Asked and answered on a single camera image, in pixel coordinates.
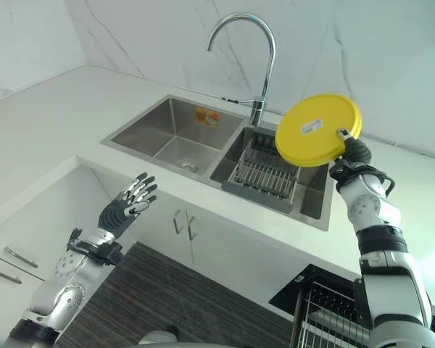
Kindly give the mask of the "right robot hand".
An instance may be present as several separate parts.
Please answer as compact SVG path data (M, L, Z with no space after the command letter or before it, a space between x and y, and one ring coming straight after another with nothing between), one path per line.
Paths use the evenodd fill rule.
M341 154L336 156L329 173L331 175L347 172L353 173L362 167L367 167L372 157L367 145L360 139L354 138L345 128L338 129L337 133L343 141L344 147Z

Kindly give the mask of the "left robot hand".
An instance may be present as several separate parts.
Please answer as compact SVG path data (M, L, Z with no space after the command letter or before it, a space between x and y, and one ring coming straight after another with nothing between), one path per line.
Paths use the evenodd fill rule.
M98 229L120 238L140 214L156 200L155 177L142 173L124 188L100 213Z

